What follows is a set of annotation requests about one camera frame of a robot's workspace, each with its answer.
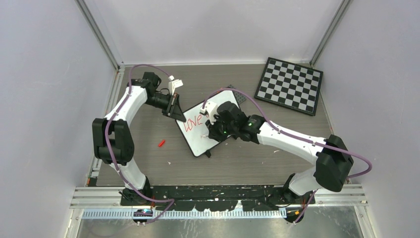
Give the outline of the white whiteboard with black frame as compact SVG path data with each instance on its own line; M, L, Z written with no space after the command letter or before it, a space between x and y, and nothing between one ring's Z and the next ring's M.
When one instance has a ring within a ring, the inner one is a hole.
M200 137L209 133L205 125L208 116L200 114L202 104L203 101L183 112L186 122L178 120L175 122L193 156L199 157L205 155L209 158L211 157L210 150L220 143L213 139Z

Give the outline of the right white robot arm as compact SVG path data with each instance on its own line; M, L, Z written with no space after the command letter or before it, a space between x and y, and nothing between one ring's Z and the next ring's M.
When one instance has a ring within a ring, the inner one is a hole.
M345 153L347 148L342 139L335 135L322 138L301 134L263 116L247 116L230 101L220 105L206 102L200 113L208 116L209 139L223 142L233 137L272 146L313 165L304 172L291 174L281 188L281 196L288 203L296 203L303 195L319 188L340 192L354 163L353 158Z

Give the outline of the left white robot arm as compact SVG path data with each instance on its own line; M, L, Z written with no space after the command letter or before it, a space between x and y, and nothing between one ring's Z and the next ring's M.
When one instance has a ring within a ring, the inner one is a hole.
M135 145L130 124L143 105L160 109L163 116L186 121L182 113L179 94L175 90L183 86L180 79L168 78L167 93L158 90L161 79L153 72L145 72L141 79L129 80L124 95L104 118L92 123L94 154L97 159L110 165L125 184L123 194L133 195L140 205L147 205L152 198L150 182L134 160Z

